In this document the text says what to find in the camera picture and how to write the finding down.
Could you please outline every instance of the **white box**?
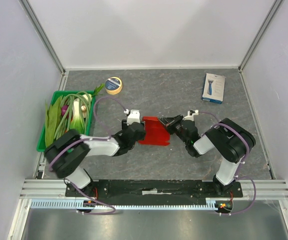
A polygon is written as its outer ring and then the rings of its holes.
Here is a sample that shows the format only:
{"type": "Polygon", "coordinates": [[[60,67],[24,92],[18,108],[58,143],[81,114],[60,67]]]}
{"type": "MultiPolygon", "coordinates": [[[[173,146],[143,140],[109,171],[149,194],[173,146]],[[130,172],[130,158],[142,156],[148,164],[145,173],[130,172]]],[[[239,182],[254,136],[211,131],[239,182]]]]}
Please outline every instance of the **white box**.
{"type": "Polygon", "coordinates": [[[224,99],[225,79],[225,76],[206,74],[202,100],[221,104],[224,99]]]}

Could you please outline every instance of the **white panel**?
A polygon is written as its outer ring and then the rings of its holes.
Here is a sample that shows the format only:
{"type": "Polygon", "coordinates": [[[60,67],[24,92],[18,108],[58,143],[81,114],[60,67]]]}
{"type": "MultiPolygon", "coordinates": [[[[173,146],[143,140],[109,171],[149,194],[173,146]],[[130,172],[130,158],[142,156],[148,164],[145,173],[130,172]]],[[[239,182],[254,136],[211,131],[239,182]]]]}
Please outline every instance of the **white panel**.
{"type": "Polygon", "coordinates": [[[18,1],[0,0],[0,240],[33,175],[44,103],[60,73],[18,1]]]}
{"type": "Polygon", "coordinates": [[[273,171],[288,184],[288,0],[244,71],[273,171]]]}
{"type": "Polygon", "coordinates": [[[238,66],[273,0],[30,0],[66,68],[238,66]]]}

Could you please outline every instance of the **plastic bin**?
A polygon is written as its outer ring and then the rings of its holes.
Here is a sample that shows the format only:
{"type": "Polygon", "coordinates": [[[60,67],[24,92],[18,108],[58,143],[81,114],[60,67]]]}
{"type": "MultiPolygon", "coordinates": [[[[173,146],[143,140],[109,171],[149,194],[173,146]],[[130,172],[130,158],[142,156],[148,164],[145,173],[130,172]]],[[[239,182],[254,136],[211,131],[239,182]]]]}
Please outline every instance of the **plastic bin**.
{"type": "MultiPolygon", "coordinates": [[[[60,96],[67,96],[69,94],[76,94],[80,91],[56,91],[53,94],[52,100],[50,101],[51,104],[54,104],[55,101],[60,97],[60,96]]],[[[85,91],[88,94],[93,94],[94,91],[85,91]]],[[[89,112],[89,117],[88,117],[88,124],[87,124],[87,128],[86,128],[86,133],[89,134],[89,130],[90,130],[90,126],[92,123],[92,116],[93,116],[93,106],[95,103],[95,97],[92,98],[92,104],[90,107],[90,112],[89,112]]],[[[43,129],[42,129],[42,133],[40,134],[39,140],[38,140],[38,144],[37,144],[37,148],[36,150],[39,152],[45,151],[46,149],[46,145],[45,145],[45,125],[43,125],[43,129]]]]}

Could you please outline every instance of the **metal corner post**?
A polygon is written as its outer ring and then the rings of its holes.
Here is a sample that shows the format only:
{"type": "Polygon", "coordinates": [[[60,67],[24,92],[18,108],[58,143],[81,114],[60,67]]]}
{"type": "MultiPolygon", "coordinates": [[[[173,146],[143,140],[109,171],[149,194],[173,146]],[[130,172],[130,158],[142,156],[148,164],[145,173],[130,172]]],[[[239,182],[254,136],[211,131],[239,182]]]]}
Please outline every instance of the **metal corner post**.
{"type": "Polygon", "coordinates": [[[270,25],[272,19],[274,18],[275,14],[277,13],[279,7],[281,6],[281,4],[283,3],[284,0],[275,0],[272,7],[270,8],[264,22],[262,23],[262,25],[260,26],[252,44],[250,45],[246,55],[244,56],[244,59],[242,60],[242,62],[240,63],[239,66],[239,70],[242,71],[244,70],[246,64],[248,63],[250,57],[252,56],[253,52],[255,51],[255,49],[258,46],[258,43],[260,42],[260,40],[262,39],[264,33],[266,32],[268,26],[270,25]]]}
{"type": "Polygon", "coordinates": [[[43,44],[45,45],[47,51],[51,55],[55,65],[57,66],[58,70],[63,74],[65,73],[65,68],[61,61],[59,60],[59,57],[57,56],[52,44],[50,43],[43,27],[41,26],[32,6],[30,5],[28,0],[19,0],[21,3],[23,9],[25,10],[28,18],[30,19],[31,23],[33,24],[35,30],[37,31],[37,34],[39,35],[40,39],[42,40],[43,44]]]}

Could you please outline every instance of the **onion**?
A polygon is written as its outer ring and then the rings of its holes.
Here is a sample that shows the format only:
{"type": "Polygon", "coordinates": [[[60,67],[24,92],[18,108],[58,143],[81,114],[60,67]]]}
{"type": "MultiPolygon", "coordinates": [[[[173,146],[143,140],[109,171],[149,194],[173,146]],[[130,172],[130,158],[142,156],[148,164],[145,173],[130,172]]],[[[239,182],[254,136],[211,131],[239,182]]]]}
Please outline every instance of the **onion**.
{"type": "Polygon", "coordinates": [[[62,106],[62,108],[61,108],[61,115],[62,115],[62,116],[65,115],[67,109],[68,109],[68,105],[64,105],[64,106],[62,106]]]}

